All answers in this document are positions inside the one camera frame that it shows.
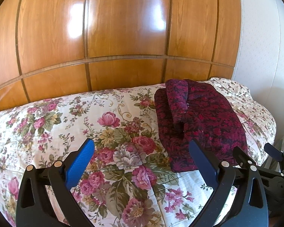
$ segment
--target white wall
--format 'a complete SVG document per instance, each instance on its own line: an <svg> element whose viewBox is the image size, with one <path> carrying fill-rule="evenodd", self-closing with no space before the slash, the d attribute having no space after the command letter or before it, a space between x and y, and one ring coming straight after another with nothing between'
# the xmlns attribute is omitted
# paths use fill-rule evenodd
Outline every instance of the white wall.
<svg viewBox="0 0 284 227"><path fill-rule="evenodd" d="M284 135L284 4L241 0L241 39L233 79L251 90Z"/></svg>

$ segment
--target folded garment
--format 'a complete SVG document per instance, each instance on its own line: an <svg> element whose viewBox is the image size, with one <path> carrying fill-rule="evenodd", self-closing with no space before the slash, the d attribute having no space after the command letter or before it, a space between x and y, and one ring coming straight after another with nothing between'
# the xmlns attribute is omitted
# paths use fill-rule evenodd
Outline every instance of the folded garment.
<svg viewBox="0 0 284 227"><path fill-rule="evenodd" d="M188 143L196 139L231 165L233 148L247 152L244 128L227 99L207 83L172 79L155 93L159 138L173 172L196 170Z"/></svg>

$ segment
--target dark red quilted clothing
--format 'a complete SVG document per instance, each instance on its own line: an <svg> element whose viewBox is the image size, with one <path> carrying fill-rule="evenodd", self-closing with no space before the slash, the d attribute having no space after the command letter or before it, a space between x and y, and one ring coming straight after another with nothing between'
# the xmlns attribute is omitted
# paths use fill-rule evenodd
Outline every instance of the dark red quilted clothing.
<svg viewBox="0 0 284 227"><path fill-rule="evenodd" d="M173 172L196 170L188 143L197 139L205 150L235 165L232 151L247 152L244 128L227 99L207 83L171 79L155 93L159 137Z"/></svg>

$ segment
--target bed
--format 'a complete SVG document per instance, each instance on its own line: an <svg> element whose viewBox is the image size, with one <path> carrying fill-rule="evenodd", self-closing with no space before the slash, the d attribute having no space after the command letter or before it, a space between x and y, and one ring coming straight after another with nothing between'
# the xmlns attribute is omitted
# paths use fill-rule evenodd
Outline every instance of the bed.
<svg viewBox="0 0 284 227"><path fill-rule="evenodd" d="M250 91L228 79L205 81L230 102L246 134L248 153L261 165L276 123ZM95 226L189 226L212 193L199 171L173 173L158 138L154 94L164 84L45 99L0 112L0 211L15 226L25 168L51 166L86 138L95 154L71 192ZM219 216L229 211L233 187ZM60 221L67 223L54 194Z"/></svg>

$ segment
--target wooden panel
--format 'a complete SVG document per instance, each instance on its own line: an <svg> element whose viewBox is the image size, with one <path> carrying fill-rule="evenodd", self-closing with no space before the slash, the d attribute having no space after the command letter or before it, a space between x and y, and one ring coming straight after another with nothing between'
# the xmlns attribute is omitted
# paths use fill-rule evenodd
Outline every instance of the wooden panel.
<svg viewBox="0 0 284 227"><path fill-rule="evenodd" d="M168 0L90 0L88 56L164 54Z"/></svg>
<svg viewBox="0 0 284 227"><path fill-rule="evenodd" d="M169 55L211 60L217 0L173 0Z"/></svg>
<svg viewBox="0 0 284 227"><path fill-rule="evenodd" d="M0 6L0 84L19 76L15 25L19 0L4 0Z"/></svg>
<svg viewBox="0 0 284 227"><path fill-rule="evenodd" d="M173 78L207 80L210 67L210 64L190 60L167 60L164 81Z"/></svg>
<svg viewBox="0 0 284 227"><path fill-rule="evenodd" d="M218 77L218 78L231 79L232 74L233 74L232 67L212 65L209 78Z"/></svg>
<svg viewBox="0 0 284 227"><path fill-rule="evenodd" d="M0 111L28 103L21 81L0 89Z"/></svg>
<svg viewBox="0 0 284 227"><path fill-rule="evenodd" d="M130 88L161 82L162 59L111 60L89 64L93 90Z"/></svg>
<svg viewBox="0 0 284 227"><path fill-rule="evenodd" d="M241 1L219 0L219 24L214 62L235 66L241 30Z"/></svg>
<svg viewBox="0 0 284 227"><path fill-rule="evenodd" d="M39 73L25 78L24 84L32 102L88 91L84 64Z"/></svg>
<svg viewBox="0 0 284 227"><path fill-rule="evenodd" d="M22 0L19 57L23 73L83 55L84 0Z"/></svg>

